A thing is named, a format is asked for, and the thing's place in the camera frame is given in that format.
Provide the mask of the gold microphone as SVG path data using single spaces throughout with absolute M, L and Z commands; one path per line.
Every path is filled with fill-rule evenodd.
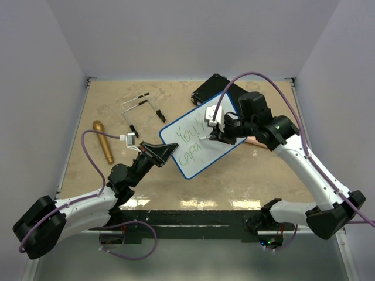
M 101 121 L 95 120 L 92 124 L 92 127 L 93 127 L 93 130 L 104 133 L 104 125 L 101 123 Z M 114 157 L 113 157 L 112 151 L 110 149 L 107 137 L 105 135 L 100 134 L 100 133 L 98 133 L 97 136 L 98 136 L 98 140 L 100 142 L 100 145 L 102 147 L 104 156 L 105 156 L 108 164 L 110 164 L 110 165 L 113 164 L 114 163 Z

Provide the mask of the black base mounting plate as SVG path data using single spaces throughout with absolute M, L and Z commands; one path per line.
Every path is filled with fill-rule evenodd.
M 128 221 L 142 221 L 149 224 L 161 239 L 205 239 L 240 240 L 244 243 L 258 242 L 260 237 L 270 237 L 278 230 L 293 231 L 295 226 L 285 223 L 276 225 L 255 225 L 257 232 L 250 231 L 261 212 L 259 210 L 121 210 L 114 213 L 104 227 Z

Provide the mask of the black hard case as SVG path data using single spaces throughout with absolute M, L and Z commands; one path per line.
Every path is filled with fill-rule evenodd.
M 194 105 L 200 105 L 206 102 L 215 95 L 221 93 L 229 82 L 230 81 L 225 76 L 221 76 L 217 73 L 213 74 L 199 88 L 193 91 L 191 95 L 192 103 Z M 242 95 L 247 93 L 247 91 L 237 86 L 236 84 L 232 84 L 229 87 L 227 93 L 231 98 L 235 109 L 239 111 L 240 104 L 238 102 L 238 99 Z

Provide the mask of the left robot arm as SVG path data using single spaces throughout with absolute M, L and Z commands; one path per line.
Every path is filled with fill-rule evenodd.
M 37 259 L 58 242 L 82 231 L 121 224 L 120 206 L 134 195 L 134 187 L 153 166 L 162 167 L 178 148 L 177 143 L 152 145 L 141 142 L 132 165 L 116 164 L 104 187 L 62 200 L 39 198 L 15 223 L 12 230 L 21 243 L 19 252 Z

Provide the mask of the pink microphone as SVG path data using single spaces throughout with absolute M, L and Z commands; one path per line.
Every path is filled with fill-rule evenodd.
M 249 143 L 249 144 L 256 145 L 256 146 L 259 146 L 259 147 L 267 149 L 267 146 L 265 144 L 260 143 L 259 141 L 257 141 L 255 137 L 248 137 L 246 139 L 246 142 Z

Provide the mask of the blue framed whiteboard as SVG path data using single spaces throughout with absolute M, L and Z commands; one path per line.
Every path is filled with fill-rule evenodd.
M 220 93 L 215 95 L 159 131 L 159 137 L 163 143 L 179 144 L 172 157 L 187 180 L 194 178 L 246 141 L 246 138 L 238 138 L 235 145 L 228 145 L 199 139 L 202 136 L 208 136 L 212 131 L 212 128 L 204 122 L 204 113 L 206 107 L 217 104 L 220 96 Z

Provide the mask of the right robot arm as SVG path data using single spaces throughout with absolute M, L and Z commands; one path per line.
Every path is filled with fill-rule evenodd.
M 310 204 L 274 199 L 248 219 L 249 230 L 256 234 L 259 227 L 274 230 L 290 223 L 307 226 L 322 239 L 332 237 L 363 205 L 363 193 L 339 183 L 312 151 L 304 148 L 295 124 L 284 115 L 272 115 L 262 94 L 246 93 L 238 102 L 238 114 L 225 112 L 219 104 L 206 107 L 204 121 L 213 129 L 209 139 L 235 145 L 238 138 L 255 137 L 294 171 L 314 199 Z

